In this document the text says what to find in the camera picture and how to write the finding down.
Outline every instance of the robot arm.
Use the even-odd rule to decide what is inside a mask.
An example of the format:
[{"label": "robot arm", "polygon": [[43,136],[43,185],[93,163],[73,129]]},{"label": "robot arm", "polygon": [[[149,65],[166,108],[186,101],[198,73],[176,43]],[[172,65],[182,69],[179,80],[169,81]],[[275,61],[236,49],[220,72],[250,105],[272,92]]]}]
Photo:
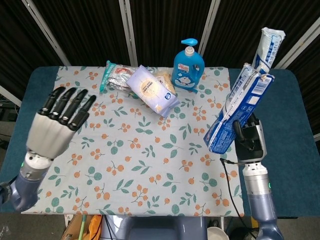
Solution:
[{"label": "robot arm", "polygon": [[259,223],[257,240],[283,240],[277,226],[277,215],[273,202],[268,170],[261,164],[267,155],[261,121],[253,114],[247,124],[233,123],[237,138],[236,154],[244,164],[243,176],[252,217]]},{"label": "robot arm", "polygon": [[35,114],[26,142],[27,152],[19,174],[10,182],[0,184],[0,206],[11,201],[18,212],[31,208],[38,200],[38,188],[53,160],[68,148],[76,131],[88,119],[88,110],[96,96],[92,95],[71,119],[88,91],[82,90],[62,115],[76,88],[67,90],[56,103],[64,91],[65,87],[55,89]]}]

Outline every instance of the floral tablecloth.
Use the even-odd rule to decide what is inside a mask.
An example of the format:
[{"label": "floral tablecloth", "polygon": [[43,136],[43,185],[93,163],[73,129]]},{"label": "floral tablecloth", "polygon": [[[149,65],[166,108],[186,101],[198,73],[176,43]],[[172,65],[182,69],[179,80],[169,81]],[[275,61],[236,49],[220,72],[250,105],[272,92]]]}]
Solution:
[{"label": "floral tablecloth", "polygon": [[[99,94],[104,70],[59,68],[55,88],[88,89],[97,99],[24,213],[236,216],[226,178],[243,213],[238,167],[228,165],[226,176],[203,141],[230,92],[228,69],[207,67],[198,93],[176,88],[181,103],[166,118],[126,92]],[[237,161],[234,145],[224,158]]]}]

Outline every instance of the floor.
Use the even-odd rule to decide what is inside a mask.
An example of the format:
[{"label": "floor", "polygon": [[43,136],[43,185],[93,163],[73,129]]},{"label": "floor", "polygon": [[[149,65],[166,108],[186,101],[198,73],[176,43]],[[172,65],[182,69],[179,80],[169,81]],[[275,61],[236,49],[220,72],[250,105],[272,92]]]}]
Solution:
[{"label": "floor", "polygon": [[[14,122],[0,121],[0,133],[11,135],[15,127]],[[3,140],[10,137],[0,136]],[[6,151],[0,149],[0,168]],[[320,236],[320,217],[299,217],[298,219],[279,219],[278,226],[285,239],[317,240]],[[232,228],[242,227],[238,219],[232,222]],[[0,213],[0,240],[33,239],[58,240],[65,230],[62,215],[24,215],[19,213]]]}]

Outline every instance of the blue soap bottle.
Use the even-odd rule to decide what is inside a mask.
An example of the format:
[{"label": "blue soap bottle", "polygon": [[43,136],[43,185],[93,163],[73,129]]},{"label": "blue soap bottle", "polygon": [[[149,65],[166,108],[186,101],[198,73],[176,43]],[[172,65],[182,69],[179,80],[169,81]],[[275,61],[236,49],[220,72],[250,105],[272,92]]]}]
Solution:
[{"label": "blue soap bottle", "polygon": [[171,81],[172,84],[178,88],[197,92],[195,87],[204,73],[205,62],[200,54],[195,52],[195,49],[192,47],[198,44],[196,39],[188,38],[182,40],[181,43],[188,46],[174,58]]}]

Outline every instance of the blue toothpaste box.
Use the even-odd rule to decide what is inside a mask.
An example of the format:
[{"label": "blue toothpaste box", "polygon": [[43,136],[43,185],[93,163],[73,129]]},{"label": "blue toothpaste box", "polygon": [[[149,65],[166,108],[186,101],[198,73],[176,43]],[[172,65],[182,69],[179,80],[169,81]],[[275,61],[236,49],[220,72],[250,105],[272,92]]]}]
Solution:
[{"label": "blue toothpaste box", "polygon": [[211,152],[224,154],[227,151],[236,138],[233,122],[239,120],[241,126],[247,122],[274,79],[244,64],[218,118],[203,138]]}]

